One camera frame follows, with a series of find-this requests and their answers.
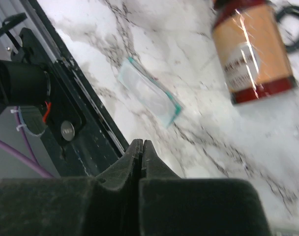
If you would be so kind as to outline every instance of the marble surface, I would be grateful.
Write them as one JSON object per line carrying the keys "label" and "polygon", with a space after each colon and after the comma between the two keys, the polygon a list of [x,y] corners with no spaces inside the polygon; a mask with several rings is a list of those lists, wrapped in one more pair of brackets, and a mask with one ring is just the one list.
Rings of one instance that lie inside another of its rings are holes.
{"label": "marble surface", "polygon": [[[181,177],[247,179],[271,224],[299,227],[299,87],[233,106],[210,0],[38,1],[128,142],[152,140]],[[298,30],[299,21],[282,22],[284,41]],[[117,81],[127,56],[185,105],[168,129]],[[299,84],[299,52],[289,58]]]}

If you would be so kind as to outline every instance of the bottle label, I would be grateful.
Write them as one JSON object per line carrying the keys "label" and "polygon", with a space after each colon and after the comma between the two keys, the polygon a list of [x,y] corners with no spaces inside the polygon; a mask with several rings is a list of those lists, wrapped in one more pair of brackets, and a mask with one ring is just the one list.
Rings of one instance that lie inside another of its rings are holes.
{"label": "bottle label", "polygon": [[230,92],[293,75],[268,5],[228,18],[214,29],[213,38]]}

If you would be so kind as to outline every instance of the round metal bolt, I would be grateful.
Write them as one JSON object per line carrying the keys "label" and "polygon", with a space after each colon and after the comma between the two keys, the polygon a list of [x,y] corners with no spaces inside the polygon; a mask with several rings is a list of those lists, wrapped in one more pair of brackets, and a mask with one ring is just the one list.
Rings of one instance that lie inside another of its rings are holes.
{"label": "round metal bolt", "polygon": [[67,141],[72,141],[75,136],[74,126],[68,120],[63,121],[61,125],[62,137]]}

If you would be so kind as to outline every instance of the red bottle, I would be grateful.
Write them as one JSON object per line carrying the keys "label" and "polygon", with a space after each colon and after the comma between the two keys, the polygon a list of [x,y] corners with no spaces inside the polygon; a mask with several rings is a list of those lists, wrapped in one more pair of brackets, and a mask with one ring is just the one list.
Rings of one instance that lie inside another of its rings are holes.
{"label": "red bottle", "polygon": [[296,81],[285,46],[265,0],[215,0],[212,35],[232,103],[268,97]]}

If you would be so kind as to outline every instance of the black cylinder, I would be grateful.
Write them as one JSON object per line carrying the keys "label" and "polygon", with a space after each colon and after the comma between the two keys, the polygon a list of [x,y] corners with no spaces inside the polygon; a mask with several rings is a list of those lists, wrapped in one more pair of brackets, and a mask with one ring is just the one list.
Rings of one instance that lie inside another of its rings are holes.
{"label": "black cylinder", "polygon": [[49,78],[40,66],[0,60],[0,80],[9,105],[40,105],[47,98]]}

